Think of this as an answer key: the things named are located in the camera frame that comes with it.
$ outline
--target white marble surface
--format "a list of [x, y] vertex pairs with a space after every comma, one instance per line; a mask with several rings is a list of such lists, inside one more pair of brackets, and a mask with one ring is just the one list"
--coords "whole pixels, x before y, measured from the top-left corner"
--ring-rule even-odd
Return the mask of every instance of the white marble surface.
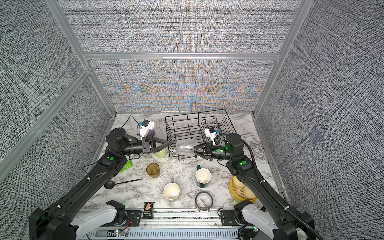
[[[133, 116], [137, 121], [147, 119], [155, 122], [155, 137], [167, 139], [165, 117], [171, 115], [175, 114], [134, 114]], [[236, 132], [252, 147], [257, 167], [261, 174], [277, 190], [251, 114], [229, 114], [229, 116]], [[128, 117], [128, 114], [118, 114], [112, 128], [121, 127]], [[127, 134], [135, 136], [136, 126], [135, 121], [131, 118], [125, 124], [124, 129]], [[246, 146], [244, 146], [244, 152], [250, 158]], [[144, 202], [155, 202], [155, 208], [194, 208], [195, 196], [202, 190], [195, 183], [197, 165], [209, 169], [212, 173], [212, 179], [208, 187], [204, 188], [204, 191], [212, 195], [214, 199], [213, 207], [233, 207], [236, 204], [228, 192], [228, 183], [232, 175], [226, 167], [219, 165], [216, 160], [210, 162], [200, 157], [197, 159], [193, 157], [179, 161], [177, 157], [169, 158], [168, 154], [163, 159], [159, 159], [152, 154], [141, 154], [140, 159], [132, 160], [132, 162], [133, 167], [119, 173], [112, 180], [116, 183], [139, 178], [143, 178], [143, 180], [119, 184], [109, 190], [101, 187], [84, 205], [84, 208], [98, 208], [109, 200], [121, 202], [126, 208], [143, 208]], [[146, 173], [146, 166], [152, 162], [156, 162], [160, 166], [160, 176], [156, 179], [151, 178]], [[174, 178], [175, 183], [180, 187], [180, 195], [173, 202], [165, 199], [163, 195], [163, 189], [170, 182], [171, 178]]]

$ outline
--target glass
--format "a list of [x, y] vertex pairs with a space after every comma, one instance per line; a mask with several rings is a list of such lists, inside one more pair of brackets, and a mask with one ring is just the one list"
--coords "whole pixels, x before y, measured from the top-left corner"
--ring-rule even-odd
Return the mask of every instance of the glass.
[[157, 178], [160, 174], [160, 167], [157, 163], [153, 162], [153, 163], [150, 163], [148, 166], [147, 166], [147, 173], [153, 177], [153, 178]]

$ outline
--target green snack package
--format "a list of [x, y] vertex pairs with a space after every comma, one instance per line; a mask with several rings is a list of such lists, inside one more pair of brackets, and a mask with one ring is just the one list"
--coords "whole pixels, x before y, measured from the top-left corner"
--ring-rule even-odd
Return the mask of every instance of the green snack package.
[[130, 168], [130, 167], [133, 167], [133, 164], [132, 164], [132, 161], [131, 161], [131, 160], [129, 160], [129, 161], [124, 165], [124, 167], [120, 170], [120, 172], [123, 172], [123, 171], [127, 170], [127, 169]]

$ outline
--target black cable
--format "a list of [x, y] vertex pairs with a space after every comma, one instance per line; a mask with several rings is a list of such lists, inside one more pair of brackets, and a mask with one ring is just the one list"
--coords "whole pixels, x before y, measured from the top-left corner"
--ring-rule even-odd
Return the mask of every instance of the black cable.
[[123, 128], [124, 125], [128, 122], [128, 120], [129, 120], [131, 117], [132, 117], [133, 120], [135, 120], [135, 122], [137, 123], [137, 127], [139, 127], [140, 124], [136, 121], [136, 119], [135, 119], [132, 115], [130, 115], [130, 116], [128, 117], [127, 121], [125, 121], [125, 123], [124, 123], [121, 127], [119, 127], [119, 129]]
[[94, 163], [91, 163], [91, 164], [88, 164], [88, 165], [85, 165], [84, 167], [82, 167], [81, 169], [87, 174], [89, 175], [89, 173], [87, 171], [84, 170], [85, 167], [88, 167], [90, 165], [93, 165], [93, 164], [96, 164], [97, 162], [94, 162]]
[[256, 161], [255, 161], [255, 157], [253, 155], [253, 152], [252, 152], [252, 149], [251, 149], [251, 146], [249, 146], [248, 143], [246, 143], [244, 140], [243, 140], [243, 143], [247, 146], [248, 150], [249, 150], [249, 153], [251, 155], [251, 158], [252, 158], [252, 163], [253, 163], [253, 170], [255, 171], [255, 174], [256, 174], [256, 177], [259, 179], [260, 181], [260, 184], [264, 187], [264, 189], [267, 191], [267, 193], [280, 205], [282, 206], [284, 209], [285, 212], [287, 212], [289, 215], [291, 215], [293, 218], [295, 218], [296, 220], [298, 220], [301, 224], [304, 225], [304, 227], [306, 227], [310, 232], [312, 232], [319, 240], [324, 240], [323, 237], [313, 228], [311, 227], [308, 223], [306, 223], [301, 217], [298, 217], [296, 216], [289, 208], [286, 208], [287, 206], [285, 206], [276, 196], [275, 194], [273, 194], [273, 192], [268, 188], [266, 187], [266, 181], [264, 179], [264, 177], [261, 175], [260, 171], [257, 169], [257, 166], [256, 166]]
[[226, 165], [219, 163], [218, 160], [217, 160], [217, 163], [220, 164], [221, 166], [227, 167]]
[[239, 233], [237, 234], [237, 238], [239, 239], [239, 240], [241, 240], [240, 239], [240, 233], [244, 230], [244, 228], [246, 227], [246, 226], [248, 226], [249, 225], [249, 222], [247, 222], [246, 224], [244, 224], [241, 228], [240, 228], [240, 230], [239, 230]]
[[217, 215], [218, 215], [220, 218], [225, 218], [225, 217], [222, 217], [222, 216], [221, 216], [220, 210], [224, 210], [224, 209], [223, 209], [223, 208], [219, 208], [219, 209], [217, 210]]

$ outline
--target dish rack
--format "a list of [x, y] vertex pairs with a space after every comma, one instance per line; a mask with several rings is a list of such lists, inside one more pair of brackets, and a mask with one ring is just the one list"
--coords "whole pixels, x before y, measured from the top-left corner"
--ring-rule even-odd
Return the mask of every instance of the dish rack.
[[[179, 160], [195, 156], [178, 155], [176, 153], [178, 140], [195, 139], [196, 145], [208, 142], [210, 138], [205, 136], [204, 130], [209, 127], [219, 130], [219, 133], [236, 133], [225, 109], [173, 115], [165, 119], [169, 157], [178, 157]], [[219, 145], [225, 145], [223, 138]]]

